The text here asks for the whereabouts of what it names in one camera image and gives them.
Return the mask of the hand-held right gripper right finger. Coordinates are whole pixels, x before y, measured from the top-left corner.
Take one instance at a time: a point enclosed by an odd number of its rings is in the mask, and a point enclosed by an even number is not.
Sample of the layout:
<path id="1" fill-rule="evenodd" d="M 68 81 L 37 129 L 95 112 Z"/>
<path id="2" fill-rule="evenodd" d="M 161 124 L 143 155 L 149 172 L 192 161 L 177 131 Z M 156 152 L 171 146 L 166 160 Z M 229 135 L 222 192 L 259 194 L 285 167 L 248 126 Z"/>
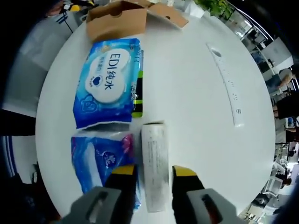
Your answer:
<path id="1" fill-rule="evenodd" d="M 197 174 L 172 167 L 172 209 L 177 224 L 237 224 L 236 207 L 214 189 L 206 189 Z"/>

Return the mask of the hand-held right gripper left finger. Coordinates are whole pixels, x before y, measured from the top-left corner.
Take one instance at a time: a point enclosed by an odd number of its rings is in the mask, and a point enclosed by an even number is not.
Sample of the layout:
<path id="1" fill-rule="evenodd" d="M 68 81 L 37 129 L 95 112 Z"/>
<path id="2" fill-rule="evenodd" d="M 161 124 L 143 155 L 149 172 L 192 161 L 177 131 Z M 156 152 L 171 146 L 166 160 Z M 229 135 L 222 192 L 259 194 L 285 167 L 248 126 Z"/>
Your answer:
<path id="1" fill-rule="evenodd" d="M 137 183 L 136 165 L 115 168 L 103 187 L 96 186 L 73 202 L 62 224 L 129 224 Z"/>

